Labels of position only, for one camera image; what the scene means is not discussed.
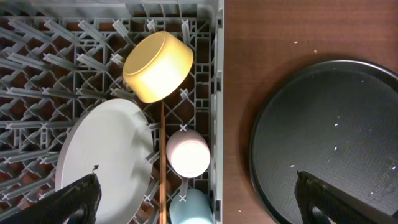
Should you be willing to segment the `yellow bowl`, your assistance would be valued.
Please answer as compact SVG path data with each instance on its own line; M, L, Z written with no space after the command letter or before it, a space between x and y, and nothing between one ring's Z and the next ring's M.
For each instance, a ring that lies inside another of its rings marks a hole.
M139 42L123 66L123 78L144 103L164 99L180 86L193 65L193 50L169 32Z

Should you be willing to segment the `wooden chopstick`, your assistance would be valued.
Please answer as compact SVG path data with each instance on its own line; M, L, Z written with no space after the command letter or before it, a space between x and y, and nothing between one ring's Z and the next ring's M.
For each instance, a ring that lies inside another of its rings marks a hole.
M161 102L160 114L160 192L159 223L167 224L167 154L166 154L165 106Z

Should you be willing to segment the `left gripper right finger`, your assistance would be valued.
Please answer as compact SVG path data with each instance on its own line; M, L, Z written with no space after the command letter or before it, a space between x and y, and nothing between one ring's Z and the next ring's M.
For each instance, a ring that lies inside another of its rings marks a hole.
M304 223L397 223L385 214L314 175L297 172L295 198Z

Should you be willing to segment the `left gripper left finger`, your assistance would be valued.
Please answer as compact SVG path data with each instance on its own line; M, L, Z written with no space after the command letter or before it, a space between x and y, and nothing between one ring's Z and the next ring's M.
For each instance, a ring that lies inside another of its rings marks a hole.
M100 200L101 185L97 175L91 173L5 218L1 224L95 223Z

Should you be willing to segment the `grey round plate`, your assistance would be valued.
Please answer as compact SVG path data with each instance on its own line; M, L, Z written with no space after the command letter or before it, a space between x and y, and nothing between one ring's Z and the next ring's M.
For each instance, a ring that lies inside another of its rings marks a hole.
M94 172L102 196L97 223L129 223L148 189L154 150L152 132L141 109L125 99L93 108L68 133L57 161L55 189Z

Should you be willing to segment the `pink cup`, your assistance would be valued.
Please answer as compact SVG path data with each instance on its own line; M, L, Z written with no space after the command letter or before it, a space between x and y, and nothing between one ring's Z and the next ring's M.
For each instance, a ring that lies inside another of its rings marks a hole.
M177 131L166 145L167 160L177 174L194 178L204 173L211 160L209 147L196 131Z

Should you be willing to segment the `blue cup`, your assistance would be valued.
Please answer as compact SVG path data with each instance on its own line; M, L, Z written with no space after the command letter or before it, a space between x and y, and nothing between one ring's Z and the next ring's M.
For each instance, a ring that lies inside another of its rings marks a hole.
M188 189L184 200L176 195L169 213L172 224L213 224L208 197L198 189Z

